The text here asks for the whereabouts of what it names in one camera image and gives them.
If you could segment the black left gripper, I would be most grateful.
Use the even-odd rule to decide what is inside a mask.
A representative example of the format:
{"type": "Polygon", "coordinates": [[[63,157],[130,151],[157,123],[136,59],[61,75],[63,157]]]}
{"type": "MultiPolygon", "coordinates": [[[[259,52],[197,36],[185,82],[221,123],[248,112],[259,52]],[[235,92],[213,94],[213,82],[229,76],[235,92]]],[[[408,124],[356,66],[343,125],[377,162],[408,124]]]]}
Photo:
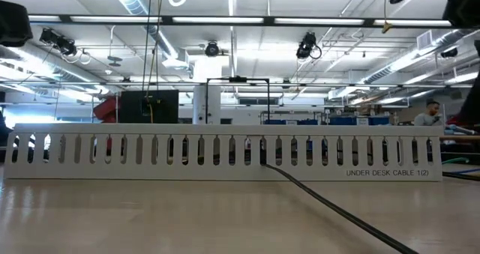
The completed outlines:
{"type": "Polygon", "coordinates": [[[33,38],[27,9],[9,1],[1,1],[1,45],[21,47],[33,38]]]}

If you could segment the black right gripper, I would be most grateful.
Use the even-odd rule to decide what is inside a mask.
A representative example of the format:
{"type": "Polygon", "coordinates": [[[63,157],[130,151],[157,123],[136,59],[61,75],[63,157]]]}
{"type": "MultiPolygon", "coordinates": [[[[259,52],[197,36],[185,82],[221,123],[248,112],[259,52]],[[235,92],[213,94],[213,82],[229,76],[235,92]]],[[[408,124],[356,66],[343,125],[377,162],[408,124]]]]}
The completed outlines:
{"type": "Polygon", "coordinates": [[[447,0],[442,14],[455,27],[479,27],[479,0],[447,0]]]}

